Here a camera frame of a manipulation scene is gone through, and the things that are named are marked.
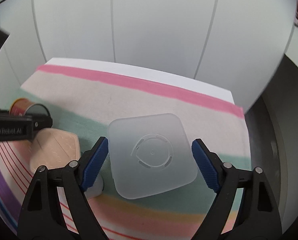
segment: metal screw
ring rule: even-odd
[[[41,165],[36,170],[39,171],[39,172],[42,172],[42,171],[45,170],[45,166],[44,165]]]
[[[71,167],[71,168],[74,168],[75,166],[77,166],[78,165],[78,162],[77,161],[71,161],[70,163],[69,163],[69,166]]]
[[[230,169],[232,167],[231,163],[224,163],[224,167]]]
[[[260,168],[260,167],[256,167],[256,168],[255,168],[255,171],[256,171],[256,173],[262,173],[263,170],[262,170],[262,168]]]

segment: blue stripe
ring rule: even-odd
[[[11,224],[11,226],[13,227],[13,229],[15,231],[17,231],[18,226],[14,223],[14,221],[11,218],[10,214],[5,209],[4,205],[2,204],[1,199],[0,199],[0,210],[2,211],[2,213],[4,214],[4,216],[6,217],[6,219],[8,220],[8,222]]]

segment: translucent plastic container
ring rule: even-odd
[[[124,198],[166,192],[197,176],[185,130],[174,114],[114,120],[108,140],[112,177]]]

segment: purple stripe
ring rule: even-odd
[[[12,215],[15,221],[18,221],[20,210],[21,210],[21,204],[12,193],[1,171],[0,171],[0,198],[3,204],[5,205],[5,207],[10,212],[10,215]]]

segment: gray vertical line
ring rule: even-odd
[[[19,85],[21,86],[20,80],[19,80],[19,78],[18,78],[17,74],[15,73],[15,71],[14,71],[14,69],[13,69],[13,67],[12,67],[12,64],[11,64],[11,61],[10,61],[10,58],[9,58],[9,55],[8,55],[8,53],[7,53],[7,50],[6,50],[6,48],[5,48],[5,46],[4,46],[4,45],[3,45],[3,49],[4,49],[4,52],[5,52],[5,55],[6,55],[7,59],[8,59],[8,62],[9,62],[10,68],[12,69],[12,71],[13,71],[13,74],[15,75],[15,78],[17,79],[17,81],[18,81]]]
[[[36,23],[36,10],[35,10],[35,7],[34,7],[34,0],[31,0],[31,7],[32,7],[34,28],[36,29],[36,37],[38,38],[39,46],[40,46],[44,61],[47,62],[47,58],[45,57],[44,50],[43,50],[42,43],[41,43],[41,39],[40,39],[40,35],[39,35],[39,31],[38,31],[38,25]]]
[[[112,48],[113,48],[113,60],[116,62],[116,48],[114,45],[114,27],[113,27],[113,0],[110,0],[111,9],[111,33],[112,33]]]
[[[211,20],[210,20],[210,24],[209,24],[209,28],[208,28],[208,32],[207,32],[207,36],[206,36],[206,40],[205,40],[205,43],[203,44],[201,56],[200,56],[200,59],[199,59],[199,62],[198,62],[196,73],[193,76],[193,79],[196,79],[196,76],[198,74],[198,70],[199,70],[199,67],[200,67],[200,64],[201,64],[201,61],[202,61],[203,54],[205,53],[205,50],[206,50],[206,47],[207,47],[207,43],[208,43],[208,40],[209,40],[209,36],[210,36],[210,32],[211,32],[213,20],[215,18],[215,14],[216,14],[217,5],[218,5],[218,0],[215,0],[215,3],[213,5],[213,11],[212,11],[212,15],[211,15]]]
[[[291,42],[291,39],[292,39],[292,35],[293,35],[294,30],[295,30],[295,25],[293,24],[292,25],[291,32],[290,32],[289,39],[288,39],[287,44],[286,44],[286,48],[285,48],[284,54],[286,54],[286,52],[287,52],[287,50],[289,48],[289,45],[290,45],[290,42]]]

